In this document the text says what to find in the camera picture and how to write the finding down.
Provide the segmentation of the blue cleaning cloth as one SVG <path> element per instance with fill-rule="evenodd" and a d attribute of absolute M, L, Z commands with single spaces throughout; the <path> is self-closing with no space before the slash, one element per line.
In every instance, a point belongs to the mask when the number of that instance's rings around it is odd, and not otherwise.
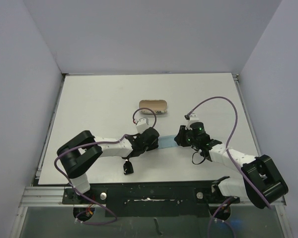
<path fill-rule="evenodd" d="M 158 138 L 158 149 L 177 147 L 174 138 L 176 135 L 160 136 Z"/>

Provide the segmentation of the black sunglasses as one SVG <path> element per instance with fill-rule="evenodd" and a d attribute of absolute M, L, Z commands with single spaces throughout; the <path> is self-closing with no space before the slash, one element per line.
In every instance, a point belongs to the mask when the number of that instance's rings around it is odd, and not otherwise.
<path fill-rule="evenodd" d="M 124 175 L 131 175 L 134 173 L 133 165 L 129 160 L 123 164 Z"/>

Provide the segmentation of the map print glasses case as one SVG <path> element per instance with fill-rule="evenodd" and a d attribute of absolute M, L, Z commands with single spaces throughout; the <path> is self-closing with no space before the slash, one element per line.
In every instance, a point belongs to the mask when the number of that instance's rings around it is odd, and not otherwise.
<path fill-rule="evenodd" d="M 140 112 L 144 115 L 152 115 L 155 112 L 156 115 L 162 115 L 167 113 L 167 101 L 166 100 L 141 100 L 139 101 Z"/>

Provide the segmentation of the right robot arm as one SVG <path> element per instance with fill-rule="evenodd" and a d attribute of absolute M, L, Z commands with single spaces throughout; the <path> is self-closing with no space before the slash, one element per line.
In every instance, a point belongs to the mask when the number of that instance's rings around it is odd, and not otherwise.
<path fill-rule="evenodd" d="M 204 161 L 222 164 L 241 174 L 241 179 L 223 176 L 213 182 L 211 196 L 215 202 L 222 203 L 230 196 L 247 198 L 263 209 L 289 192 L 270 156 L 252 156 L 230 149 L 212 139 L 202 122 L 181 125 L 174 140 L 178 146 L 191 147 Z"/>

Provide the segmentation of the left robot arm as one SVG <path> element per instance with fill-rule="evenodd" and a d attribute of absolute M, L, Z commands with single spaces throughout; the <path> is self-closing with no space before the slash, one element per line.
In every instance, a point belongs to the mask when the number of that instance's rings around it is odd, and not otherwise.
<path fill-rule="evenodd" d="M 81 204 L 87 203 L 91 198 L 90 184 L 86 172 L 100 157 L 121 157 L 125 160 L 123 173 L 130 175 L 134 172 L 130 158 L 138 157 L 144 152 L 158 148 L 159 133 L 149 127 L 142 133 L 134 135 L 125 134 L 120 139 L 103 139 L 95 141 L 95 136 L 85 130 L 61 146 L 57 150 L 64 174 L 74 191 L 74 199 Z"/>

